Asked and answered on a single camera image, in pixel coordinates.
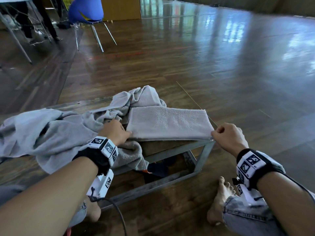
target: blue chair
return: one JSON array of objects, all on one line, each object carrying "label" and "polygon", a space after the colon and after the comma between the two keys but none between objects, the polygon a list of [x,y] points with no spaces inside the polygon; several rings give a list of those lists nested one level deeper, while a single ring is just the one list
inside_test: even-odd
[{"label": "blue chair", "polygon": [[102,21],[104,17],[103,7],[101,0],[73,0],[71,5],[69,6],[68,11],[68,18],[71,23],[74,24],[74,30],[76,34],[76,41],[77,41],[77,49],[79,50],[78,45],[78,38],[77,38],[77,27],[76,23],[86,23],[91,25],[92,31],[94,33],[95,39],[100,46],[102,52],[103,47],[100,43],[100,39],[98,38],[97,32],[95,30],[94,24],[102,22],[108,33],[111,35],[113,41],[117,45],[116,41],[114,40],[112,34],[110,33],[106,24]]}]

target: wooden cabinet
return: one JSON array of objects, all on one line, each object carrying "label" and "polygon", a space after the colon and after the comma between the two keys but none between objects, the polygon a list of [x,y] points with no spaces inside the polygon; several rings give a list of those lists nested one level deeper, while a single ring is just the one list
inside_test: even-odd
[{"label": "wooden cabinet", "polygon": [[104,20],[141,19],[140,0],[102,0]]}]

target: person in black pants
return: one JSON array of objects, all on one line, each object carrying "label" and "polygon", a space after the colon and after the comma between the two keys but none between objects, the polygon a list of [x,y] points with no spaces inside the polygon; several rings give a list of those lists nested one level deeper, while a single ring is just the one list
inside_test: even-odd
[{"label": "person in black pants", "polygon": [[[53,37],[54,40],[62,40],[60,37],[57,36],[57,33],[53,27],[53,24],[51,23],[51,20],[42,4],[41,0],[33,0],[34,5],[36,6],[38,12],[41,14],[44,24],[45,26],[48,28],[51,36]],[[28,7],[27,7],[27,3],[25,1],[21,1],[21,2],[15,2],[15,3],[10,3],[14,8],[16,8],[18,11],[28,14]],[[22,27],[22,31],[25,34],[25,37],[31,41],[33,39],[32,37],[32,32],[31,32],[31,24],[29,22],[28,16],[24,15],[20,12],[17,12],[16,10],[14,10],[13,8],[10,8],[10,13],[12,15],[15,15],[17,13],[16,16],[16,21],[18,23],[21,24]]]}]

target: person's left hand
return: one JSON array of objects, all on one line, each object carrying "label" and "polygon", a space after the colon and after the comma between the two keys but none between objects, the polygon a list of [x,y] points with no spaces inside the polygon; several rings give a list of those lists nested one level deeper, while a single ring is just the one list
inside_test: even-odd
[{"label": "person's left hand", "polygon": [[131,132],[125,131],[121,123],[118,120],[113,119],[104,124],[103,129],[100,130],[98,135],[110,139],[115,146],[119,146],[126,142],[130,137]]}]

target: gray towel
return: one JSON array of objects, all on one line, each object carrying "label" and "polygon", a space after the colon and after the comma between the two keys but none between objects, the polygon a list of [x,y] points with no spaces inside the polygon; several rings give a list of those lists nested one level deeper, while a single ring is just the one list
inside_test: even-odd
[{"label": "gray towel", "polygon": [[[88,140],[97,136],[105,120],[128,114],[130,107],[166,106],[150,86],[121,92],[113,96],[108,107],[84,114],[40,109],[6,119],[0,127],[0,157],[35,155],[38,164],[52,174],[65,166]],[[128,164],[135,170],[147,169],[137,142],[119,146],[114,167]]]},{"label": "gray towel", "polygon": [[211,139],[214,129],[205,110],[152,106],[132,108],[127,130],[131,139],[158,141]]}]

